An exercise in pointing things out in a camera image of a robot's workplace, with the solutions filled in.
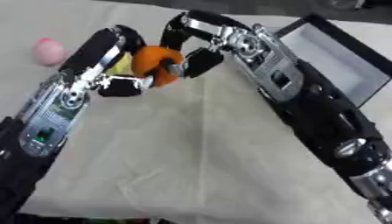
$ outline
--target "table surface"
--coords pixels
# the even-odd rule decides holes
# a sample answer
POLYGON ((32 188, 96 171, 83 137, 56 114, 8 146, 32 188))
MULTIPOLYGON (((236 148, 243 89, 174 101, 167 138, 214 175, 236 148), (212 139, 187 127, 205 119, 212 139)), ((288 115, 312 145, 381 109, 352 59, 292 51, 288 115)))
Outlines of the table surface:
MULTIPOLYGON (((1 0, 1 116, 14 115, 55 68, 31 55, 42 37, 71 53, 115 24, 156 45, 180 10, 76 0, 1 0)), ((283 27, 293 17, 234 16, 283 27)), ((334 22, 392 58, 392 27, 334 22)), ((191 41, 189 49, 200 45, 191 41)), ((362 110, 392 143, 387 85, 362 110)), ((159 216, 178 223, 377 223, 230 65, 126 99, 92 102, 23 212, 78 217, 159 216)))

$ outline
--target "pink ball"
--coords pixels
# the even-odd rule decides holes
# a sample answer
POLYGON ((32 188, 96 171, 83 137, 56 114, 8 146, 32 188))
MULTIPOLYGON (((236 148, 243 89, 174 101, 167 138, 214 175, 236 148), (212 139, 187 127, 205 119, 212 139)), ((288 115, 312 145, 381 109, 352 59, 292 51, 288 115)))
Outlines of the pink ball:
POLYGON ((66 50, 50 38, 42 38, 34 46, 33 53, 38 62, 44 66, 55 66, 66 59, 66 50))

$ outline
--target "yellow object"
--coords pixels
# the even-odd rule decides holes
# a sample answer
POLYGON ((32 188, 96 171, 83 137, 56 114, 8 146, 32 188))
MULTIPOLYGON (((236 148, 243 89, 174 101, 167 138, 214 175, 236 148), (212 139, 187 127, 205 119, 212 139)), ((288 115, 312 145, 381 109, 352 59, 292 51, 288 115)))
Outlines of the yellow object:
POLYGON ((132 56, 129 52, 126 52, 124 56, 106 72, 106 74, 133 74, 130 66, 131 61, 132 56))

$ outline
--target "robotic arm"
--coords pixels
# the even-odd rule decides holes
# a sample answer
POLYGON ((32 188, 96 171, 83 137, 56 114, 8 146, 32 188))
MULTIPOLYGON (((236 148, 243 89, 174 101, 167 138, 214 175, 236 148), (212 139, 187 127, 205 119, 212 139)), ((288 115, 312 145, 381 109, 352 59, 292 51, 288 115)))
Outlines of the robotic arm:
POLYGON ((382 223, 392 223, 391 151, 375 124, 340 90, 260 24, 247 27, 229 17, 188 11, 168 23, 161 46, 180 50, 191 36, 209 47, 168 69, 194 78, 220 64, 223 52, 231 54, 306 148, 367 199, 382 223))
MULTIPOLYGON (((117 25, 94 34, 14 117, 0 123, 0 222, 18 211, 64 147, 68 133, 89 102, 88 91, 110 91, 115 77, 103 72, 125 52, 145 46, 132 29, 117 25)), ((145 79, 131 78, 140 91, 145 79)))

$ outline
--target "white tablecloth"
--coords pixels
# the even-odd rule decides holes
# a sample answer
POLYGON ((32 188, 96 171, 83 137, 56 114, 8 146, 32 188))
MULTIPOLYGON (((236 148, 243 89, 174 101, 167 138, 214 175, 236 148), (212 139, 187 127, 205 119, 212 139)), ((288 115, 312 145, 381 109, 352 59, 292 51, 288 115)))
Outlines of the white tablecloth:
MULTIPOLYGON (((76 0, 0 1, 1 116, 25 102, 54 68, 32 45, 51 37, 70 52, 115 24, 157 44, 180 10, 76 0)), ((292 17, 234 16, 283 27, 292 17)), ((334 22, 392 58, 392 27, 334 22)), ((197 42, 188 46, 193 48, 197 42)), ((363 111, 392 145, 392 86, 363 111)), ((38 183, 24 212, 78 217, 161 216, 178 223, 377 223, 359 198, 284 126, 232 66, 143 96, 100 98, 38 183)))

